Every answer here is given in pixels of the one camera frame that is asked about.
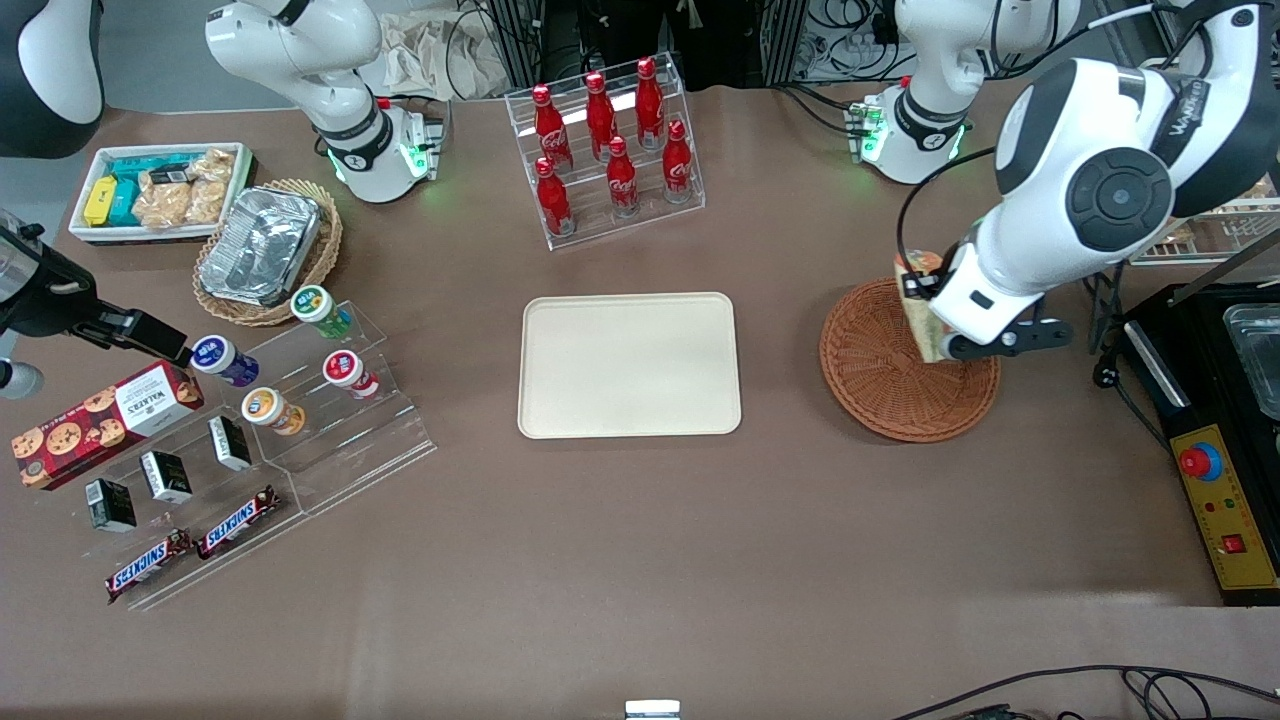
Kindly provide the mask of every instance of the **foil container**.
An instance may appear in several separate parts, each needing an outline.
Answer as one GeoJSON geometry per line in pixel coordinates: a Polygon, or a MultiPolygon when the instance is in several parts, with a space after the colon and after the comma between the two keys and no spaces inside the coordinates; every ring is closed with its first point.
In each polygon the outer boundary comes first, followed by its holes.
{"type": "Polygon", "coordinates": [[[320,233],[323,210],[310,197],[262,187],[236,196],[223,234],[200,264],[200,284],[223,300],[275,307],[320,233]]]}

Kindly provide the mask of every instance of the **red emergency stop button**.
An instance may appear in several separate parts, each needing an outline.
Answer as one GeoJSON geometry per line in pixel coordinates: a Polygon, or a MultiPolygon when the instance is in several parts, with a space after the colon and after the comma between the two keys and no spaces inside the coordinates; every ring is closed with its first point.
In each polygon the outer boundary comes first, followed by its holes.
{"type": "Polygon", "coordinates": [[[1207,442],[1197,442],[1178,455],[1178,466],[1193,478],[1206,483],[1222,475],[1222,456],[1207,442]]]}

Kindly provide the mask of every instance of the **walkers cookie box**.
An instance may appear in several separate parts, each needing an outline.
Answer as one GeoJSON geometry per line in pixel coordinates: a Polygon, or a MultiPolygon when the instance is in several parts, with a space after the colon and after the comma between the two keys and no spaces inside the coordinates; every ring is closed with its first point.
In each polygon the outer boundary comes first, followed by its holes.
{"type": "Polygon", "coordinates": [[[22,484],[54,489],[205,404],[195,377],[160,360],[13,438],[22,484]]]}

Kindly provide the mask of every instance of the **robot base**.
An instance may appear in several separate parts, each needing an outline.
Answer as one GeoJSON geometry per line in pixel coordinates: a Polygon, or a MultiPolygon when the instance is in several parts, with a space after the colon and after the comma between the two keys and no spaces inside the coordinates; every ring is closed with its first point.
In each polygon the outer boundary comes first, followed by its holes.
{"type": "Polygon", "coordinates": [[[940,145],[936,149],[920,150],[895,117],[893,104],[901,94],[901,87],[891,87],[879,95],[868,95],[852,111],[845,111],[846,127],[870,133],[849,138],[849,147],[855,163],[874,165],[892,181],[916,184],[955,158],[964,128],[950,142],[938,133],[940,145]]]}
{"type": "Polygon", "coordinates": [[[338,172],[338,179],[351,188],[352,195],[365,202],[390,202],[403,196],[415,184],[434,178],[438,168],[443,128],[431,126],[424,131],[422,117],[407,113],[402,108],[390,108],[384,113],[392,120],[392,142],[381,155],[374,159],[369,169],[356,172],[343,168],[333,154],[329,154],[333,167],[338,172]],[[433,149],[419,150],[419,146],[424,143],[433,149]]]}

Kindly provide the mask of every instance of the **red switch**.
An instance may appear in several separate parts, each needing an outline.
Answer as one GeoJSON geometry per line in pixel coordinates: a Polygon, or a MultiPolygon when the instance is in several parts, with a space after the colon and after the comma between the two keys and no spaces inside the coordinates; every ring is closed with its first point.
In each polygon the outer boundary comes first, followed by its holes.
{"type": "Polygon", "coordinates": [[[1244,552],[1244,538],[1240,536],[1222,536],[1222,550],[1228,555],[1244,552]]]}
{"type": "Polygon", "coordinates": [[[1207,442],[1197,442],[1178,454],[1178,466],[1193,478],[1212,482],[1222,475],[1222,456],[1207,442]]]}

